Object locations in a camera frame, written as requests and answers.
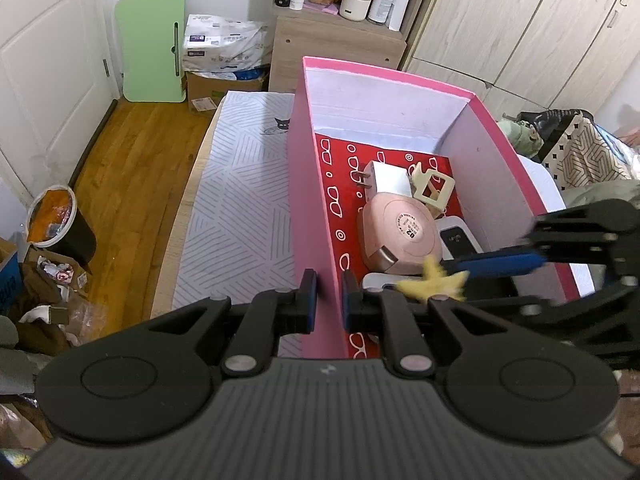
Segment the green folding board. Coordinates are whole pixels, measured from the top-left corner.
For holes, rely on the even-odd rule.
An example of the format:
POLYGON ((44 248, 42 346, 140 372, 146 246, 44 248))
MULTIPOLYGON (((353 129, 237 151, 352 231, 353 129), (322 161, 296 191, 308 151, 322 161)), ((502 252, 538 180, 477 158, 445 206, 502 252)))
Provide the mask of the green folding board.
POLYGON ((183 102, 186 0, 119 0, 115 20, 124 97, 130 102, 183 102))

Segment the white jar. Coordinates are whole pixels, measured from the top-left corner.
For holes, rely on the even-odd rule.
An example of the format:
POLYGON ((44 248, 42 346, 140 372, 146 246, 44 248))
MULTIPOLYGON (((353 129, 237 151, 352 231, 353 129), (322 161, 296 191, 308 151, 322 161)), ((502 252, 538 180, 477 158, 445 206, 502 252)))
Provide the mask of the white jar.
POLYGON ((338 14, 353 22, 363 21, 368 14, 372 0, 341 0, 338 14))

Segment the black trash bin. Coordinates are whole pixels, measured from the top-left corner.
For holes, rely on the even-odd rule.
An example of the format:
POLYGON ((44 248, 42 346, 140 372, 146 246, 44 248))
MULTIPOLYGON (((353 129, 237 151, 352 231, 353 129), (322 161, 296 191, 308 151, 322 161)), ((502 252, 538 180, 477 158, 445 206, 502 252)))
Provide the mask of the black trash bin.
POLYGON ((49 186, 34 199, 27 209, 25 237, 35 248, 73 258, 85 269, 96 253, 96 236, 67 185, 49 186))

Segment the white pocket wifi device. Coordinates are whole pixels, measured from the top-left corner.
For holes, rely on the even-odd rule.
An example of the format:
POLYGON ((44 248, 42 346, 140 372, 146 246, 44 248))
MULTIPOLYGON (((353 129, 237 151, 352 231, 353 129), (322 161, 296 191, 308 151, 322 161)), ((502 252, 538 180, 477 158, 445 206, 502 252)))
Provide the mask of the white pocket wifi device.
POLYGON ((436 220, 435 224, 440 244, 442 244, 442 258, 444 260, 454 260, 462 256, 477 255, 483 252, 480 243, 460 217, 442 217, 436 220))

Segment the pink storage box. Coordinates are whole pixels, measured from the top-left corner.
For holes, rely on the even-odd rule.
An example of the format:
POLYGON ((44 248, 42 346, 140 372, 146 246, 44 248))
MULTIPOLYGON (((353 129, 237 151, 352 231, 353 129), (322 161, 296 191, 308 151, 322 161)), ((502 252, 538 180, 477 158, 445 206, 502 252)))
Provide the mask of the pink storage box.
POLYGON ((354 268, 359 250, 346 248, 330 225, 357 209, 340 188, 337 168, 362 144, 378 153, 398 151, 408 165, 447 157, 462 217, 485 250, 512 245, 535 217, 565 206, 548 171, 515 153, 473 92, 398 70, 307 56, 288 130, 295 270, 319 274, 316 324, 303 339, 306 358, 378 355, 369 337, 344 330, 341 273, 354 268))

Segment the white door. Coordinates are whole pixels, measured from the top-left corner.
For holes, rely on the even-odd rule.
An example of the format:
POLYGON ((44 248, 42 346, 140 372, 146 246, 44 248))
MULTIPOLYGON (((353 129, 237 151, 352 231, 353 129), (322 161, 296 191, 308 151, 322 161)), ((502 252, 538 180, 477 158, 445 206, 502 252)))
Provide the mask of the white door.
POLYGON ((1 175, 66 184, 117 98, 101 0, 1 0, 1 175))

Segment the green plush toy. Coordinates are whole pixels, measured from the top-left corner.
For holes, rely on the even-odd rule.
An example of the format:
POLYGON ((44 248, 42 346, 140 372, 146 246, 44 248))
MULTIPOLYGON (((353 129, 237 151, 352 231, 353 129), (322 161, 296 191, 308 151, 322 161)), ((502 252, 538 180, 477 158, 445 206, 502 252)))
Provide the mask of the green plush toy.
POLYGON ((519 155, 533 158, 544 146, 544 139, 529 122, 502 118, 497 125, 519 155))

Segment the yellow starfish toy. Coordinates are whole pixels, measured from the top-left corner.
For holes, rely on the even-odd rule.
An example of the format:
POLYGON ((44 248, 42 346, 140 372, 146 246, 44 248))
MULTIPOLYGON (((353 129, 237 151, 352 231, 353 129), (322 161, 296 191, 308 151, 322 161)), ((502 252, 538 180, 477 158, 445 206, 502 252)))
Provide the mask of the yellow starfish toy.
POLYGON ((433 255, 428 255, 424 259, 420 280, 401 280, 394 287, 406 297, 420 302, 427 302, 435 296, 463 301, 463 289, 469 275, 468 271, 449 275, 433 255))

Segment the white spray can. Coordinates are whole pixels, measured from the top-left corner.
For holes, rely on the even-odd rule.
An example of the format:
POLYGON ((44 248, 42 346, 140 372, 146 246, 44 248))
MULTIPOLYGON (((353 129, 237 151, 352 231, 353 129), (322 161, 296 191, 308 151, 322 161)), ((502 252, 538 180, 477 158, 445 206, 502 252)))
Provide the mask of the white spray can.
POLYGON ((367 15, 367 20, 371 23, 384 25, 394 0, 372 0, 367 15))

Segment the white charger plug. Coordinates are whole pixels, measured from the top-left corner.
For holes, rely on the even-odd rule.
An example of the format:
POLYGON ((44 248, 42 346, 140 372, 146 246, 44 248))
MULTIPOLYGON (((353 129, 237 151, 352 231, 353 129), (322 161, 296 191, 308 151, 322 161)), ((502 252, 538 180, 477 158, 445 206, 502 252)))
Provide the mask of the white charger plug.
POLYGON ((412 187, 405 168, 371 160, 363 170, 352 170, 352 180, 363 188, 367 202, 381 193, 411 197, 412 187))

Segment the wooden shelf cabinet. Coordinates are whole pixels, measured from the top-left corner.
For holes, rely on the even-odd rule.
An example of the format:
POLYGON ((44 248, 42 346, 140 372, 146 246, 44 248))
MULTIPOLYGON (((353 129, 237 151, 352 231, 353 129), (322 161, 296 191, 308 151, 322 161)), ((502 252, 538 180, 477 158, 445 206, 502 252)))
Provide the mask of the wooden shelf cabinet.
POLYGON ((274 41, 269 76, 273 92, 293 92, 305 56, 338 58, 397 70, 416 36, 427 0, 409 0, 400 29, 367 20, 349 21, 337 14, 275 6, 274 41))

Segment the white tissue pack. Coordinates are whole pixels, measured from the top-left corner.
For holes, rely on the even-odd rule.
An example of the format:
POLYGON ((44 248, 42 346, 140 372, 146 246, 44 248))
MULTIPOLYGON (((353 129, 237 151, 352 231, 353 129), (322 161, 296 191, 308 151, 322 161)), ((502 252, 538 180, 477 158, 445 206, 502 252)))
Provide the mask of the white tissue pack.
POLYGON ((270 64, 274 28, 268 22, 235 21, 190 14, 182 44, 182 69, 188 73, 231 74, 270 64))

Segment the cream hair claw clip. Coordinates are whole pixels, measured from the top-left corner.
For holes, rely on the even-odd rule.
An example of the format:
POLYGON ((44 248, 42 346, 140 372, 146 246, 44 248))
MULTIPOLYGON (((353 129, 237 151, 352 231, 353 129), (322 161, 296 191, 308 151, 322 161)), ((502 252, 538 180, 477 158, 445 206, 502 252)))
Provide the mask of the cream hair claw clip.
POLYGON ((422 203, 435 219, 443 216, 454 194, 456 187, 454 178, 437 169, 423 169, 418 162, 410 171, 409 180, 412 197, 422 203))

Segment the white paper roll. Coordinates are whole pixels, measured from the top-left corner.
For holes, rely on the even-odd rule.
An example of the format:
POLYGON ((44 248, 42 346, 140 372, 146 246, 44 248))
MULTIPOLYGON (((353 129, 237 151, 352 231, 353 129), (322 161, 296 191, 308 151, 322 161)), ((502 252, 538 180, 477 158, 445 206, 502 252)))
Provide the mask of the white paper roll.
POLYGON ((392 32, 399 32, 404 19, 405 13, 408 9, 410 0, 394 0, 392 7, 390 8, 390 14, 387 18, 387 28, 392 32))

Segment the pink round tape measure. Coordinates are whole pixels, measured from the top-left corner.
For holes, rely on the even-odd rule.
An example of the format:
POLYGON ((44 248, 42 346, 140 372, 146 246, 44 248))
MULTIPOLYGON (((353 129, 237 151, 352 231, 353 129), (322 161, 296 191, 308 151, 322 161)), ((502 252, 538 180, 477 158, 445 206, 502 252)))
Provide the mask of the pink round tape measure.
POLYGON ((363 263, 372 272, 419 275, 427 257, 442 260, 435 220, 415 198, 375 194, 358 214, 358 236, 363 263))

